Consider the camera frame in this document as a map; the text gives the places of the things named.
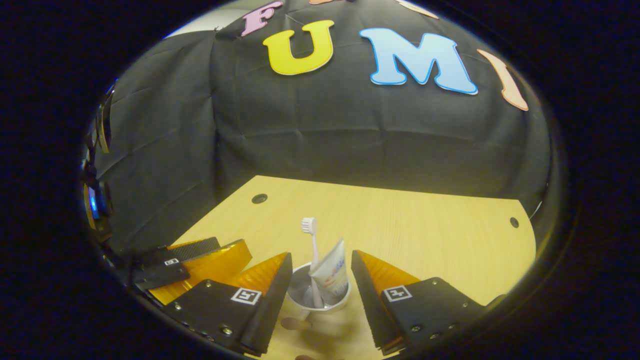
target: table surface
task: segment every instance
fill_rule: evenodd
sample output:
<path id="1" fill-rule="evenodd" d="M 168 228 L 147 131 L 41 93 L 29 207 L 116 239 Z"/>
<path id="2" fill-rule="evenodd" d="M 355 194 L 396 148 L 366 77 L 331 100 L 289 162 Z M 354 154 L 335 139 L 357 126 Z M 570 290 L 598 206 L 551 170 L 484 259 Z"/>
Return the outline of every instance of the table surface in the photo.
<path id="1" fill-rule="evenodd" d="M 267 200 L 254 204 L 258 194 Z M 480 305 L 507 293 L 533 264 L 536 242 L 517 200 L 364 188 L 255 176 L 206 214 L 173 245 L 215 236 L 221 245 L 245 239 L 247 268 L 283 251 L 294 268 L 311 261 L 303 217 L 316 217 L 322 258 L 344 237 L 347 306 L 311 314 L 313 328 L 290 331 L 280 319 L 297 311 L 286 297 L 267 354 L 260 359 L 380 359 L 351 272 L 351 252 L 362 250 L 419 279 L 441 277 Z M 513 227 L 510 219 L 519 226 Z"/>

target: cup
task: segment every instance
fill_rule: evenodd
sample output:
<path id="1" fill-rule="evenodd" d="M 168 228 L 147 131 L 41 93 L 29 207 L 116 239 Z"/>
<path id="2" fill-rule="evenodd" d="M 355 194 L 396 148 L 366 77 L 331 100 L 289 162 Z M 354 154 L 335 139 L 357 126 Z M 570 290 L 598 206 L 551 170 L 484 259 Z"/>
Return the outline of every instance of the cup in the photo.
<path id="1" fill-rule="evenodd" d="M 347 299 L 351 294 L 351 281 L 348 278 L 347 292 L 338 303 L 335 305 L 324 305 L 322 309 L 313 307 L 314 300 L 311 294 L 311 277 L 309 276 L 310 267 L 311 263 L 306 263 L 293 269 L 289 288 L 287 289 L 287 297 L 296 304 L 298 312 L 293 317 L 282 319 L 281 324 L 285 329 L 308 329 L 312 326 L 312 324 L 307 321 L 310 313 L 319 315 L 330 314 L 342 309 L 347 304 Z"/>

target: white toothbrush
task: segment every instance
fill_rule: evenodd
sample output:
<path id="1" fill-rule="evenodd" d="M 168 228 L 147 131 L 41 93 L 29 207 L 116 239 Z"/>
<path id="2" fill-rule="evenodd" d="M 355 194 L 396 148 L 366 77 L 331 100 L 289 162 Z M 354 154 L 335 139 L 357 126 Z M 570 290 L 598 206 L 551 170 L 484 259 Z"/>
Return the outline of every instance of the white toothbrush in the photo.
<path id="1" fill-rule="evenodd" d="M 307 233 L 307 234 L 311 234 L 311 239 L 313 241 L 313 248 L 314 248 L 314 256 L 311 260 L 311 267 L 313 268 L 314 266 L 316 266 L 318 264 L 318 262 L 320 262 L 320 259 L 318 257 L 318 249 L 316 246 L 316 232 L 318 230 L 318 224 L 316 222 L 316 218 L 302 218 L 302 232 L 303 233 Z M 320 297 L 320 290 L 318 289 L 318 286 L 315 282 L 315 280 L 313 280 L 313 278 L 311 278 L 311 294 L 313 296 L 314 299 L 314 306 L 316 308 L 322 309 L 324 308 L 324 303 L 322 301 L 322 297 Z"/>

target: blue letter m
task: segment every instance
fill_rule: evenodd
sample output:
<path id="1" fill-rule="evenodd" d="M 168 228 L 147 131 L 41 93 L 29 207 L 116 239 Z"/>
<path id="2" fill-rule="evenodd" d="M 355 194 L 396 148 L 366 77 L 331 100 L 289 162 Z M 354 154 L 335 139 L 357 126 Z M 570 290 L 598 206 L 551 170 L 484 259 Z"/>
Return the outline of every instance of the blue letter m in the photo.
<path id="1" fill-rule="evenodd" d="M 396 59 L 402 62 L 418 84 L 426 84 L 435 62 L 440 69 L 435 79 L 439 87 L 470 95 L 478 93 L 456 51 L 456 43 L 450 38 L 427 33 L 422 36 L 420 46 L 415 47 L 391 29 L 364 29 L 360 36 L 368 38 L 373 45 L 378 71 L 371 74 L 371 81 L 376 84 L 400 85 L 406 82 L 406 75 L 398 71 Z"/>

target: toothpaste tube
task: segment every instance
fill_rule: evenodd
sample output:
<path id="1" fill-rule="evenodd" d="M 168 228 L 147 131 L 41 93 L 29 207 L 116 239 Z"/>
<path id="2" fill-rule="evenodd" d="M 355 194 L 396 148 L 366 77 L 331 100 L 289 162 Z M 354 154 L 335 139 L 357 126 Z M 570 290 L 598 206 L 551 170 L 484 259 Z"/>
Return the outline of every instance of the toothpaste tube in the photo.
<path id="1" fill-rule="evenodd" d="M 344 259 L 344 240 L 340 238 L 333 250 L 309 269 L 325 305 L 336 305 L 347 293 L 349 280 Z"/>

